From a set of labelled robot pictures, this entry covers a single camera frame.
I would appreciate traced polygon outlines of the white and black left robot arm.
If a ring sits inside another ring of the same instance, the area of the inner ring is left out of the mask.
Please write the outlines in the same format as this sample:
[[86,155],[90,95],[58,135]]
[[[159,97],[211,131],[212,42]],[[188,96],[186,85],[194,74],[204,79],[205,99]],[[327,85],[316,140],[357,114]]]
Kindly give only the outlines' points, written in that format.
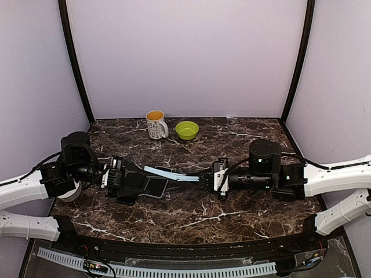
[[133,161],[113,157],[110,164],[99,162],[90,137],[76,131],[61,139],[61,151],[42,160],[32,170],[1,182],[1,237],[21,237],[57,242],[70,253],[78,252],[82,240],[69,217],[32,217],[7,209],[34,200],[58,198],[75,200],[84,190],[82,183],[112,186],[123,184],[125,170],[141,172]]

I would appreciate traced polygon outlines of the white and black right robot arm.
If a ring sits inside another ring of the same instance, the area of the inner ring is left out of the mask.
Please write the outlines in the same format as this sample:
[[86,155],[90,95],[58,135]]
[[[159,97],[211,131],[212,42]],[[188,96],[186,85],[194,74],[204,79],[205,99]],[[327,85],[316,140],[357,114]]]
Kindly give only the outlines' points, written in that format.
[[220,158],[198,179],[222,199],[231,190],[266,191],[275,199],[291,202],[352,189],[349,197],[304,220],[303,233],[296,237],[296,247],[301,251],[317,244],[318,234],[327,236],[370,211],[370,156],[328,165],[298,158],[297,164],[282,165],[283,156],[278,143],[254,140],[247,158],[234,165]]

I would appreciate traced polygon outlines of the light blue phone case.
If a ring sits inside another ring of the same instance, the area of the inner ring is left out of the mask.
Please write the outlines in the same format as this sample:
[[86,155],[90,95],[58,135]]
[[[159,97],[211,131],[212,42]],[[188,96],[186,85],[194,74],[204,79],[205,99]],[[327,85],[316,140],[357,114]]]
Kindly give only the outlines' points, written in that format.
[[177,182],[199,182],[198,176],[190,176],[185,174],[173,173],[169,171],[164,171],[160,169],[156,169],[153,167],[145,166],[144,171],[158,175],[163,178],[167,178],[169,180],[177,181]]

